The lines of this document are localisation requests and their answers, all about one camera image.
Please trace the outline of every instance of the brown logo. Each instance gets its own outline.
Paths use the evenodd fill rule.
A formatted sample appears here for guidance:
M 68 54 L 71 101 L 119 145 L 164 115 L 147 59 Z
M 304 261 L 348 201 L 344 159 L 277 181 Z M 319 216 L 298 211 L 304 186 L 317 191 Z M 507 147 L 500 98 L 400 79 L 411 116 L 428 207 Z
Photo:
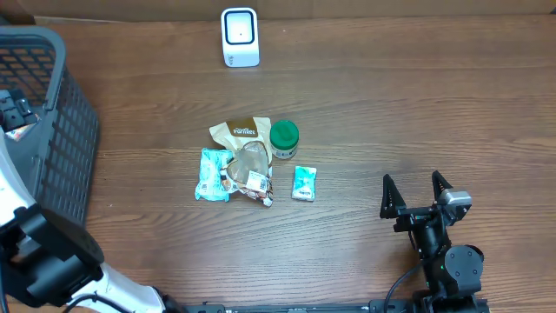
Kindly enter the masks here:
M 257 138 L 259 133 L 253 117 L 241 120 L 227 121 L 229 133 L 234 137 Z

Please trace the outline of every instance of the jar with green lid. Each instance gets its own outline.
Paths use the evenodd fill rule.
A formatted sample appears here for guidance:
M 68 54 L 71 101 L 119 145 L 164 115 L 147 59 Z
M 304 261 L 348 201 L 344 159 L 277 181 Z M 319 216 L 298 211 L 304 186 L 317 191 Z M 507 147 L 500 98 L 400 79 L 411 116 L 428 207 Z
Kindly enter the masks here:
M 270 144 L 272 154 L 280 159 L 289 159 L 297 153 L 299 130 L 294 122 L 278 121 L 270 129 Z

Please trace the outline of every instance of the plastic crate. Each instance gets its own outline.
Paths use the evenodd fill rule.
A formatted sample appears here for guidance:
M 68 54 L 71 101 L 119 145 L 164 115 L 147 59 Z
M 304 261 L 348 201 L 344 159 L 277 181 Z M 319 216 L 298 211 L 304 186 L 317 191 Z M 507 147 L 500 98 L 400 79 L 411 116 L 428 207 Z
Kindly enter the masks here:
M 0 90 L 22 91 L 38 116 L 19 141 L 6 138 L 10 157 L 40 205 L 84 225 L 99 122 L 65 57 L 52 30 L 0 27 Z

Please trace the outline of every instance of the white label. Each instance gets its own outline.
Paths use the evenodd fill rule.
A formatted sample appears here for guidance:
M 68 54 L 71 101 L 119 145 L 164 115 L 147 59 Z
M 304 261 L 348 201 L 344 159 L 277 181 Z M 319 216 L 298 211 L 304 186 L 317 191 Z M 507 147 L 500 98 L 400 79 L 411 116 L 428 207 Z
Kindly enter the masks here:
M 267 177 L 263 174 L 250 170 L 249 179 L 247 180 L 245 187 L 259 192 L 267 192 Z

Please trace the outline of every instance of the green lid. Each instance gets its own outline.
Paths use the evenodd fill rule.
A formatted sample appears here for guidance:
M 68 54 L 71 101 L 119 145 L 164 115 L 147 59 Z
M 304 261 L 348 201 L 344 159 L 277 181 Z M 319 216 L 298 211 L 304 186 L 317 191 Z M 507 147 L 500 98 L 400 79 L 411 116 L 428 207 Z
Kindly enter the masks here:
M 278 150 L 290 150 L 299 142 L 299 130 L 292 121 L 278 121 L 270 129 L 270 143 Z

